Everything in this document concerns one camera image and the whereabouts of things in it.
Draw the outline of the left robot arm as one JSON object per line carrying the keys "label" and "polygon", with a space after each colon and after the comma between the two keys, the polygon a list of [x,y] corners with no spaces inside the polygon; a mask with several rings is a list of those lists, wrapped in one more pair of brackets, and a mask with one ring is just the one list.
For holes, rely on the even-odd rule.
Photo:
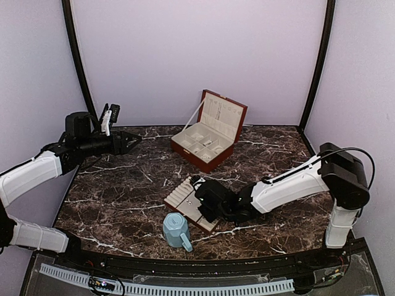
{"label": "left robot arm", "polygon": [[17,198],[51,179],[66,175],[84,160],[103,154],[125,155],[142,140],[126,131],[112,131],[119,105],[106,105],[100,119],[89,112],[74,112],[65,118],[65,131],[57,142],[44,146],[38,155],[1,173],[1,247],[17,245],[63,253],[74,269],[87,264],[87,256],[56,228],[20,220],[6,213]]}

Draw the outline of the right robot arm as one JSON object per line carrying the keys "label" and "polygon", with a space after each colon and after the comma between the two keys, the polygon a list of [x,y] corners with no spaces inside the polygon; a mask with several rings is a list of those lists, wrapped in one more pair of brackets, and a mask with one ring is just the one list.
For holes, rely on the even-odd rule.
{"label": "right robot arm", "polygon": [[354,220],[370,200],[372,180],[367,180],[362,161],[353,156],[352,148],[340,148],[330,142],[308,161],[274,178],[262,178],[239,192],[221,185],[217,180],[193,176],[189,182],[201,206],[203,217],[217,218],[240,224],[268,213],[297,199],[329,192],[334,200],[325,246],[315,254],[315,262],[329,267],[339,257]]}

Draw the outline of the red jewelry tray insert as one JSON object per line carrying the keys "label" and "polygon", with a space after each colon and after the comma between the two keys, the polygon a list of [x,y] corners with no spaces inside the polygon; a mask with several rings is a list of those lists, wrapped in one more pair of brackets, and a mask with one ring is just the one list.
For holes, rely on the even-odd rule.
{"label": "red jewelry tray insert", "polygon": [[195,190],[191,184],[192,178],[192,176],[189,176],[178,185],[164,199],[164,204],[173,211],[182,214],[189,222],[204,232],[212,233],[220,224],[220,220],[217,218],[213,222],[208,222],[198,210],[201,202],[195,198]]}

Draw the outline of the red wooden jewelry box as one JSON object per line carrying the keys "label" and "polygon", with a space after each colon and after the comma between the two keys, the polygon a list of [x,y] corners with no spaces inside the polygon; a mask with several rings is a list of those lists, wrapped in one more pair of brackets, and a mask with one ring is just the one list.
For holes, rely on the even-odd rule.
{"label": "red wooden jewelry box", "polygon": [[205,89],[194,111],[197,122],[187,122],[172,136],[171,148],[200,171],[210,173],[233,153],[246,113],[246,105]]}

